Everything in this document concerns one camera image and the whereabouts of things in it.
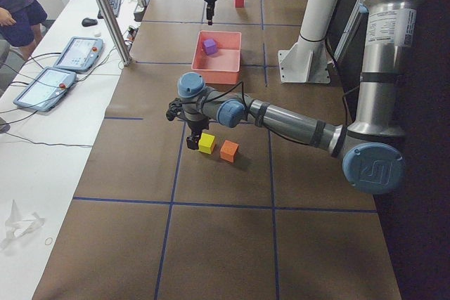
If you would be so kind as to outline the black computer mouse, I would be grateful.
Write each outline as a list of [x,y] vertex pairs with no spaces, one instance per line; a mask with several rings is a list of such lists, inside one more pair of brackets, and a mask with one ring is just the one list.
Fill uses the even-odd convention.
[[82,20],[82,27],[91,27],[94,25],[97,25],[98,21],[97,19],[93,19],[93,18],[84,18]]

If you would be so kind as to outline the person in dark clothes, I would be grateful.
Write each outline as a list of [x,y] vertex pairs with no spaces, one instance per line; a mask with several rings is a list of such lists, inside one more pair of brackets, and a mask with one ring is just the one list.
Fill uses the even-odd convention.
[[1,36],[28,60],[43,39],[46,11],[37,0],[1,0]]

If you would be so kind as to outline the yellow foam block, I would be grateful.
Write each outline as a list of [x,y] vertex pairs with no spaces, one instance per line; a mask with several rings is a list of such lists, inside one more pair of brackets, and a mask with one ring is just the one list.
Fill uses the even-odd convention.
[[214,135],[203,132],[198,142],[198,150],[202,153],[211,155],[216,145],[216,139]]

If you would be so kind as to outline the near teach pendant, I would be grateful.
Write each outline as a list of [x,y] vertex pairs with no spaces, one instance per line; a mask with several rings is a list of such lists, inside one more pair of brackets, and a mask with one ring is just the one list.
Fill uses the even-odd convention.
[[45,67],[13,103],[20,108],[48,112],[68,92],[76,78],[76,72]]

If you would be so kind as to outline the far teach pendant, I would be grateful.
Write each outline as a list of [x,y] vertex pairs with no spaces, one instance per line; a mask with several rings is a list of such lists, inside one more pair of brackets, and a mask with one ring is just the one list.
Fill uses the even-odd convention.
[[103,40],[95,37],[72,37],[54,67],[73,72],[89,70],[103,50]]

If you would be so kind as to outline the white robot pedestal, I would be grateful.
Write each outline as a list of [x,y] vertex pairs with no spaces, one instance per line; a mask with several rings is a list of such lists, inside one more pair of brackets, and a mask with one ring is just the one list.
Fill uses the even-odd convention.
[[325,40],[338,0],[308,0],[300,35],[290,50],[278,52],[283,83],[328,84]]

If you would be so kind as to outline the purple foam block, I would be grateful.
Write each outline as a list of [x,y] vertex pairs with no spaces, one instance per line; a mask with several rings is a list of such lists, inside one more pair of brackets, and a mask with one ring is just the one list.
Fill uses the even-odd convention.
[[217,43],[214,39],[205,39],[202,41],[202,49],[207,56],[213,55],[218,51]]

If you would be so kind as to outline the aluminium frame post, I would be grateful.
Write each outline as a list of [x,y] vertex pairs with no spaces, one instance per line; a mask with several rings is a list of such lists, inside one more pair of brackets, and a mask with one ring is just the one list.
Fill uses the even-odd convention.
[[113,13],[113,10],[109,4],[108,0],[96,0],[98,7],[103,14],[103,19],[105,20],[106,26],[112,37],[113,43],[117,52],[120,55],[120,59],[123,65],[126,67],[130,64],[132,58],[129,54],[127,45],[124,42],[124,37],[122,31],[117,24],[117,19]]

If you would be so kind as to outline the orange foam block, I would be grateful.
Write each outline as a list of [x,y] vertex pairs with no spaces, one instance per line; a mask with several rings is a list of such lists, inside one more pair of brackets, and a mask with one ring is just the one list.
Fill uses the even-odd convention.
[[238,149],[239,144],[229,140],[225,140],[220,149],[220,158],[227,162],[234,163],[236,160]]

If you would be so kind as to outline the pink plastic bin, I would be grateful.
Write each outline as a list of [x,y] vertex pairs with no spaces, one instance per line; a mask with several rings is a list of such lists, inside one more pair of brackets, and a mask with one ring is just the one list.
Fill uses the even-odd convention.
[[[218,51],[207,56],[202,41],[214,39]],[[191,69],[200,74],[208,84],[237,84],[240,74],[240,32],[200,30]]]

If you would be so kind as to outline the crumpled white paper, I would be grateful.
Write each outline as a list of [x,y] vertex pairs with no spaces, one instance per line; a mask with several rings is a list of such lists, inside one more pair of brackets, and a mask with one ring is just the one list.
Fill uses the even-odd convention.
[[46,223],[46,219],[38,215],[37,212],[31,213],[30,218],[24,218],[15,200],[11,203],[11,212],[5,220],[5,237],[1,240],[1,250],[6,249],[16,240],[33,233],[40,229]]

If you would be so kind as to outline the red foam block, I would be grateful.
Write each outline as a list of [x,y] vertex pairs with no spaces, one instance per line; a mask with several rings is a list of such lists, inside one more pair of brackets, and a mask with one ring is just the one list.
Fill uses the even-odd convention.
[[245,0],[234,0],[234,6],[236,8],[244,8],[245,7]]

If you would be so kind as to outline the teach pendant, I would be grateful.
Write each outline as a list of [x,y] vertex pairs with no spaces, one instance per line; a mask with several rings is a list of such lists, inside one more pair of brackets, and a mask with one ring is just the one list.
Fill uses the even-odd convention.
[[13,103],[20,108],[48,112],[68,92],[76,78],[76,72],[45,67]]
[[103,40],[95,37],[72,37],[54,67],[73,72],[89,70],[103,50]]

